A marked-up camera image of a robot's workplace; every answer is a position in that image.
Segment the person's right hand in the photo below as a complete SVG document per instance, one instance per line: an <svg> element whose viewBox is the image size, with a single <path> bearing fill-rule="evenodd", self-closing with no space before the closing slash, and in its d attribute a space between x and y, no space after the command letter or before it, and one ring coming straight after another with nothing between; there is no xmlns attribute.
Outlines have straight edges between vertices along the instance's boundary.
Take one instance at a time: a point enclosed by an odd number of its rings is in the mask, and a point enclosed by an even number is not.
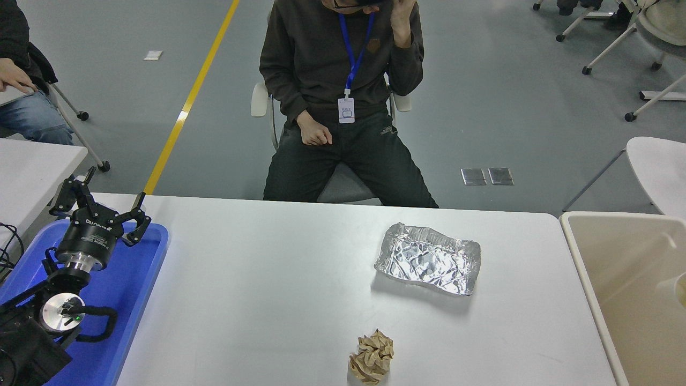
<svg viewBox="0 0 686 386"><path fill-rule="evenodd" d="M296 123L301 130L302 142L307 146L331 146L333 144L332 134L328 127L314 120L306 110L298 115Z"/></svg>

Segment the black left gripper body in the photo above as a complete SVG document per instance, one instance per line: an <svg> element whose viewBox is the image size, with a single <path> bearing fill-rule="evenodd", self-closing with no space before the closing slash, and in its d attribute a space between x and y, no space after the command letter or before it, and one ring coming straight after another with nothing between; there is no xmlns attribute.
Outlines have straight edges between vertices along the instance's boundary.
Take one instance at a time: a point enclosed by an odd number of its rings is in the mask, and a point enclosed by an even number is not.
<svg viewBox="0 0 686 386"><path fill-rule="evenodd" d="M118 212L109 207L98 208L95 213L86 207L73 212L55 252L59 262L67 263L71 257L81 255L93 257L97 267L108 266L117 239L123 235L123 225L114 222Z"/></svg>

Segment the person's left hand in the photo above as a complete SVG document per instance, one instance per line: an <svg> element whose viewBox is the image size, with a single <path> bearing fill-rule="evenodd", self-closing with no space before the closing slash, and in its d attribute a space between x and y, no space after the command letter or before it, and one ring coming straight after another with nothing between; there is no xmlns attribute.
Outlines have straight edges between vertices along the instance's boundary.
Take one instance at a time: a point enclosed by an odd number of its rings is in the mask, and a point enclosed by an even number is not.
<svg viewBox="0 0 686 386"><path fill-rule="evenodd" d="M411 16L416 1L392 1L390 17L394 44L401 49L408 49L412 44Z"/></svg>
<svg viewBox="0 0 686 386"><path fill-rule="evenodd" d="M12 86L23 93L33 93L38 90L31 78L21 68L15 65L10 58L1 58L1 91L4 92L7 86Z"/></svg>

